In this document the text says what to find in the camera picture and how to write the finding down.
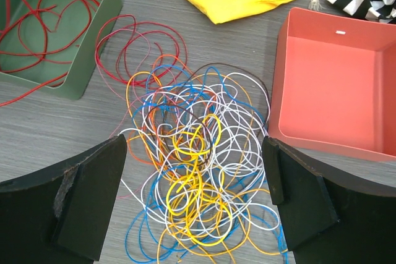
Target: green plastic container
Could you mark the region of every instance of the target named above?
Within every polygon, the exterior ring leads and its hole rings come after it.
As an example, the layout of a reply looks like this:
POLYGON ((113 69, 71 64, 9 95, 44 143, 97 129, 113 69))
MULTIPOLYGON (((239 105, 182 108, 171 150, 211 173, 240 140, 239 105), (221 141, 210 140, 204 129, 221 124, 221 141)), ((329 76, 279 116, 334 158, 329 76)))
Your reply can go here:
MULTIPOLYGON (((39 0, 27 0, 32 7, 35 7, 39 0)), ((60 12, 70 4, 72 0, 45 0, 40 7, 57 5, 55 10, 60 12)), ((17 83, 28 88, 34 88, 40 83, 49 81, 57 76, 69 71, 64 83, 58 87, 43 87, 44 92, 68 98, 79 99, 89 83, 93 70, 95 69, 95 41, 101 27, 109 19, 116 17, 123 3, 121 0, 101 0, 101 4, 96 12, 92 11, 92 21, 88 30, 69 48, 57 54, 47 56, 53 61, 72 61, 71 64, 55 64, 49 61, 42 61, 39 65, 27 70, 13 74, 0 72, 0 81, 17 83)), ((6 26, 6 3, 0 0, 0 30, 6 26)), ((21 0, 11 0, 11 23, 26 14, 28 9, 21 0)), ((57 17, 45 13, 42 18, 50 29, 54 29, 57 17)), ((48 50, 59 49, 67 45, 75 38, 88 24, 88 11, 82 2, 73 3, 67 10, 59 23, 59 27, 54 33, 49 34, 48 50)), ((109 24, 103 31, 103 36, 109 34, 114 23, 109 24)), ((21 35, 24 43, 34 52, 40 53, 44 47, 44 33, 40 23, 34 17, 29 17, 22 22, 21 35)), ((28 53, 19 41, 17 30, 8 33, 0 43, 0 50, 13 53, 28 53)), ((35 57, 17 57, 10 55, 0 55, 0 66, 3 71, 20 69, 37 61, 35 57)))

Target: plastic bin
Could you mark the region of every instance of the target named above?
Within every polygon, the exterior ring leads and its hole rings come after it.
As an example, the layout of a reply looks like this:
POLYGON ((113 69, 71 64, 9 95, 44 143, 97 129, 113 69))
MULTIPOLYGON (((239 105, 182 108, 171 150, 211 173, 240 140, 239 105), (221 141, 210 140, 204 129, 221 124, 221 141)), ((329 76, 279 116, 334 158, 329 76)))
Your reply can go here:
POLYGON ((278 37, 269 134, 396 160, 396 26, 293 8, 278 37))
MULTIPOLYGON (((31 6, 35 6, 39 0, 27 0, 31 6)), ((56 4, 57 10, 61 10, 72 0, 45 0, 42 7, 56 4)), ((17 20, 21 15, 27 13, 27 7, 21 0, 11 0, 11 20, 17 20)), ((119 14, 122 8, 121 0, 101 0, 101 4, 96 12, 92 11, 92 21, 79 40, 73 46, 61 51, 58 54, 48 56, 54 61, 72 61, 72 64, 54 64, 43 61, 31 69, 16 72, 13 74, 0 73, 0 80, 18 83, 28 88, 33 88, 40 83, 51 80, 69 71, 64 83, 58 87, 43 87, 41 90, 68 99, 79 99, 92 76, 95 68, 94 52, 95 40, 103 24, 119 14)), ((0 30, 6 24, 5 0, 0 0, 0 30)), ((57 18, 50 14, 43 15, 45 23, 55 26, 57 18)), ((68 8, 55 33, 49 35, 49 46, 51 49, 58 49, 68 44, 75 38, 88 22, 88 12, 81 2, 76 2, 68 8)), ((114 24, 107 26, 103 31, 103 36, 109 34, 114 24)), ((34 18, 27 18, 22 23, 21 32, 24 42, 29 47, 39 53, 43 51, 43 29, 40 23, 34 18)), ((14 53, 27 53, 28 51, 21 45, 17 30, 11 31, 0 43, 0 49, 14 53)), ((2 70, 13 70, 21 68, 21 65, 29 65, 36 62, 35 57, 17 57, 0 55, 0 65, 2 70)))

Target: gray wooden table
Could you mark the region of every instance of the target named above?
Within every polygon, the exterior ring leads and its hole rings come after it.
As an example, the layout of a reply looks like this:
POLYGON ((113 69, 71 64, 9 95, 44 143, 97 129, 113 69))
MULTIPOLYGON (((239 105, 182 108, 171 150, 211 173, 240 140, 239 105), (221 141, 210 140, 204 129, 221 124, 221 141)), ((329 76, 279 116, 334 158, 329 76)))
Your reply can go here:
MULTIPOLYGON (((123 13, 134 14, 138 20, 162 22, 177 29, 186 40, 192 70, 213 61, 236 64, 262 77, 269 90, 272 87, 279 28, 290 8, 307 7, 309 3, 309 0, 296 0, 266 14, 213 25, 186 0, 123 1, 123 13)), ((337 13, 329 6, 325 6, 324 11, 337 13)), ((104 62, 114 61, 121 42, 114 40, 107 44, 104 62)), ((112 83, 111 86, 118 92, 124 92, 123 85, 112 83)), ((1 83, 0 101, 10 100, 22 92, 25 89, 19 86, 1 83)), ((250 92, 254 104, 263 104, 262 95, 252 90, 250 92)), ((97 71, 79 101, 60 100, 36 92, 26 100, 1 108, 0 181, 43 168, 104 141, 114 131, 125 111, 125 103, 108 90, 97 71)), ((396 186, 396 166, 392 163, 372 163, 315 151, 306 152, 357 176, 396 186)), ((147 165, 133 162, 128 157, 123 179, 135 189, 151 172, 147 165)), ((119 194, 127 194, 126 189, 120 186, 119 194)), ((131 262, 124 251, 124 236, 129 223, 140 210, 141 206, 133 198, 116 202, 100 263, 131 262)), ((271 236, 255 230, 252 238, 262 248, 277 250, 271 236)), ((157 245, 147 234, 143 245, 155 256, 157 245)), ((140 255, 136 245, 131 247, 131 253, 137 257, 140 255)), ((249 244, 243 245, 234 255, 237 263, 246 260, 250 263, 283 263, 279 256, 263 257, 249 244)), ((176 255, 166 262, 176 263, 176 255)), ((183 262, 210 263, 208 259, 194 255, 188 255, 183 262)), ((217 262, 229 263, 230 258, 218 257, 217 262)))

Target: red plastic container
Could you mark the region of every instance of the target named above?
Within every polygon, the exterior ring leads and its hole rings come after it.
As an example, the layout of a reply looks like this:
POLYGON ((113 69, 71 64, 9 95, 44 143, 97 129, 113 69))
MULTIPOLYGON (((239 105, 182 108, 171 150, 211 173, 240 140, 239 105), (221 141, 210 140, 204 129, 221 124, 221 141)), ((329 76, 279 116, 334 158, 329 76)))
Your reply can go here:
POLYGON ((293 8, 280 30, 269 134, 396 160, 396 25, 293 8))

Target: wooden surface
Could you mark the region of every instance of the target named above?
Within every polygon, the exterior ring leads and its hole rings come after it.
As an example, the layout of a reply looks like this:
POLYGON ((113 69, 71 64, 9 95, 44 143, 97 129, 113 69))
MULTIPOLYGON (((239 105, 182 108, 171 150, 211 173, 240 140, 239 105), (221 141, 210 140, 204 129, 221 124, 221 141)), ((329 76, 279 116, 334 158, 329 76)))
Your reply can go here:
MULTIPOLYGON (((309 3, 309 0, 296 0, 266 14, 213 25, 186 0, 123 1, 123 13, 134 14, 138 20, 162 22, 177 29, 186 40, 192 70, 207 62, 229 62, 262 77, 269 89, 272 87, 279 28, 290 8, 307 7, 309 3)), ((324 11, 337 13, 328 6, 324 11)), ((114 61, 120 42, 115 40, 107 44, 104 62, 114 61)), ((124 86, 117 83, 111 85, 118 92, 124 92, 124 86)), ((25 91, 22 87, 1 82, 0 101, 10 100, 25 91)), ((263 97, 254 90, 250 92, 254 103, 262 106, 263 97)), ((1 108, 0 181, 51 165, 104 141, 115 130, 125 111, 125 103, 108 90, 97 71, 79 101, 61 100, 36 92, 25 100, 1 108)), ((372 163, 313 151, 308 153, 357 176, 396 186, 396 166, 392 163, 372 163)), ((147 165, 128 158, 123 178, 135 189, 151 172, 147 165)), ((127 194, 126 189, 120 186, 119 194, 127 194)), ((129 223, 140 210, 141 206, 133 198, 116 202, 100 263, 131 262, 124 251, 124 236, 129 223)), ((252 238, 263 249, 277 250, 274 238, 268 234, 255 230, 252 238)), ((152 250, 151 256, 155 256, 157 245, 149 240, 147 234, 144 234, 143 243, 144 247, 152 250)), ((136 245, 130 251, 139 257, 136 245)), ((243 245, 234 255, 237 263, 244 263, 247 259, 250 263, 283 263, 281 257, 264 257, 249 244, 243 245)), ((176 261, 176 257, 171 257, 166 262, 176 261)), ((218 257, 217 262, 229 263, 230 258, 218 257)), ((188 255, 183 263, 210 261, 188 255)))

